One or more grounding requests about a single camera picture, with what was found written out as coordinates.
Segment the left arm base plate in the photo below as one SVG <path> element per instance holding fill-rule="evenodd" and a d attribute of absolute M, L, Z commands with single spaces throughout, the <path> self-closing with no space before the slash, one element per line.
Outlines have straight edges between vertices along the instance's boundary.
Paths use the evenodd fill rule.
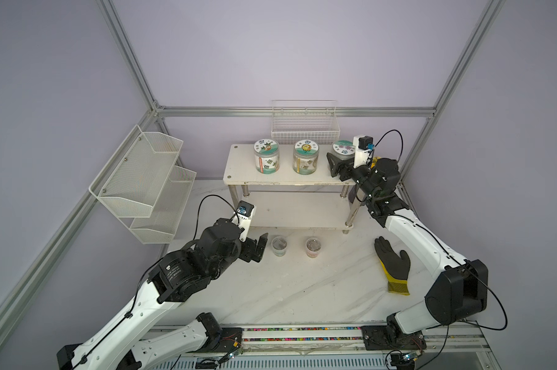
<path fill-rule="evenodd" d="M 226 353 L 237 349 L 242 343 L 243 329 L 237 327 L 223 328 L 221 334 L 205 344 L 203 348 L 192 351 L 192 353 Z"/>

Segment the sunflower lid seed container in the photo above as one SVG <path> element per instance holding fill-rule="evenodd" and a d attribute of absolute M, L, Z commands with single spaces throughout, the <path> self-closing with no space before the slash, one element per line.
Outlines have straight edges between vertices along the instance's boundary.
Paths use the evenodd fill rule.
<path fill-rule="evenodd" d="M 300 140 L 294 144 L 292 168 L 297 174 L 310 175 L 316 172 L 319 145 L 312 140 Z"/>

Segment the strawberry lid seed container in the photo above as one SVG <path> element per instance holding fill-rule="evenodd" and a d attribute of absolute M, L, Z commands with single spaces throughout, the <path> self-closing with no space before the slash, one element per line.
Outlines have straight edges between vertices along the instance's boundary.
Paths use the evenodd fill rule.
<path fill-rule="evenodd" d="M 279 144 L 272 139 L 261 139 L 253 144 L 255 168 L 261 174 L 274 174 L 279 170 Z"/>

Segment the small clear cup middle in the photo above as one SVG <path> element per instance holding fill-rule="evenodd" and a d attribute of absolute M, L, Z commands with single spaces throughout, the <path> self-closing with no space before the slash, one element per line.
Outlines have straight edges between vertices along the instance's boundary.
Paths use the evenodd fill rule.
<path fill-rule="evenodd" d="M 277 257 L 283 257 L 286 254 L 288 242 L 283 236 L 275 236 L 272 239 L 271 248 L 272 252 Z"/>

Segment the small red-based clear cup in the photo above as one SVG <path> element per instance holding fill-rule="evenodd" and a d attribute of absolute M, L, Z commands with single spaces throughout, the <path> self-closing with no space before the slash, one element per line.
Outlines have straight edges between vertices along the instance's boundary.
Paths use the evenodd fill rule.
<path fill-rule="evenodd" d="M 322 249 L 321 241 L 316 237 L 310 237 L 306 240 L 306 254 L 310 258 L 316 258 Z"/>

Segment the yellow sunflower plant pot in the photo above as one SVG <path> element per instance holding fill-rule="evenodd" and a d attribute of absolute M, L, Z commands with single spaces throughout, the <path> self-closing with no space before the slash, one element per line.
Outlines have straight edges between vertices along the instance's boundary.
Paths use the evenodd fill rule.
<path fill-rule="evenodd" d="M 357 189 L 365 194 L 364 200 L 372 202 L 392 197 L 400 181 L 398 162 L 385 157 L 373 160 L 371 165 L 353 169 L 351 176 Z"/>

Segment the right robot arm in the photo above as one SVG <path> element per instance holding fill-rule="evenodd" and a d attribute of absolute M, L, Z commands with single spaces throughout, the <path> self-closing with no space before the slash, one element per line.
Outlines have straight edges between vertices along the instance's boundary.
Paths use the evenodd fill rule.
<path fill-rule="evenodd" d="M 434 279 L 422 302 L 391 314 L 386 332 L 391 341 L 427 328 L 450 325 L 485 310 L 488 268 L 453 251 L 423 225 L 396 194 L 400 180 L 396 160 L 380 158 L 374 166 L 355 166 L 352 159 L 326 155 L 332 177 L 352 180 L 363 194 L 359 201 L 381 227 L 396 235 Z"/>

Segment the pink flower lid seed container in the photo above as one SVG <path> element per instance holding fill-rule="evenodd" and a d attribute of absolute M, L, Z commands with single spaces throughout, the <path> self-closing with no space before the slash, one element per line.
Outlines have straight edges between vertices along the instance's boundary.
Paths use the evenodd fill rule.
<path fill-rule="evenodd" d="M 331 154 L 339 160 L 353 159 L 356 147 L 349 140 L 337 140 L 332 144 Z"/>

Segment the black yellow work glove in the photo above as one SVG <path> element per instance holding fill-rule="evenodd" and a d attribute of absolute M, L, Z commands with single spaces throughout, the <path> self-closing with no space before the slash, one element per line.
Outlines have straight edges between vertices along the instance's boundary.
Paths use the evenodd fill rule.
<path fill-rule="evenodd" d="M 374 241 L 374 249 L 380 260 L 387 280 L 389 293 L 408 296 L 408 277 L 411 270 L 411 258 L 405 250 L 394 251 L 391 243 L 384 237 Z"/>

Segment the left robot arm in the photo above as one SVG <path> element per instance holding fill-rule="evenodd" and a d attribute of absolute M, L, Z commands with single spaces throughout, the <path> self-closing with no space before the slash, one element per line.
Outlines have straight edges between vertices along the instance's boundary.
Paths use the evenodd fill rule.
<path fill-rule="evenodd" d="M 236 260 L 259 262 L 269 236 L 250 239 L 245 227 L 220 218 L 201 237 L 166 254 L 144 273 L 135 296 L 86 342 L 65 345 L 61 369 L 149 369 L 187 352 L 218 348 L 223 330 L 210 312 L 154 339 L 144 336 L 170 311 L 203 291 Z"/>

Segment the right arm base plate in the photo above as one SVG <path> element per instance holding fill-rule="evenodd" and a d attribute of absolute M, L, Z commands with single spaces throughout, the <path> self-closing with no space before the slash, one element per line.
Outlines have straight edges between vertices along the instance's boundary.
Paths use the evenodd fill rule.
<path fill-rule="evenodd" d="M 362 339 L 367 351 L 389 351 L 398 349 L 425 350 L 427 344 L 421 331 L 404 334 L 387 325 L 367 325 L 361 328 Z"/>

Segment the white mesh wall rack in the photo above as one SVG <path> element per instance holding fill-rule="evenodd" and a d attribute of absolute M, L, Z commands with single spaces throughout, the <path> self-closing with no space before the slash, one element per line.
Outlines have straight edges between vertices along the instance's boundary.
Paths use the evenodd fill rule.
<path fill-rule="evenodd" d="M 179 164 L 184 142 L 135 126 L 89 192 L 144 245 L 170 244 L 196 179 Z"/>

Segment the white two-tier shelf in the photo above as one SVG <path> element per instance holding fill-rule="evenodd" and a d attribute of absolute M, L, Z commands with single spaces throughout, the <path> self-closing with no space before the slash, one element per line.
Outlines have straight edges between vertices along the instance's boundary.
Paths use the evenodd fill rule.
<path fill-rule="evenodd" d="M 357 212 L 348 200 L 354 182 L 331 177 L 326 159 L 329 147 L 320 147 L 318 169 L 310 175 L 292 169 L 292 147 L 279 147 L 279 169 L 262 174 L 255 169 L 251 144 L 230 146 L 224 183 L 232 203 L 241 200 L 256 207 L 254 228 L 340 230 L 353 229 Z"/>

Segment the aluminium front rail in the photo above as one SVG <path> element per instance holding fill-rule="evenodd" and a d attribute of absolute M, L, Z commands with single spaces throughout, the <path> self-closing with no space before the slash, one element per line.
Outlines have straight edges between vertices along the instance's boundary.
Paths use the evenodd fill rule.
<path fill-rule="evenodd" d="M 243 326 L 242 343 L 226 353 L 175 356 L 149 369 L 498 369 L 484 335 L 470 325 L 424 331 L 425 350 L 367 351 L 366 325 Z M 154 339 L 176 330 L 166 327 Z"/>

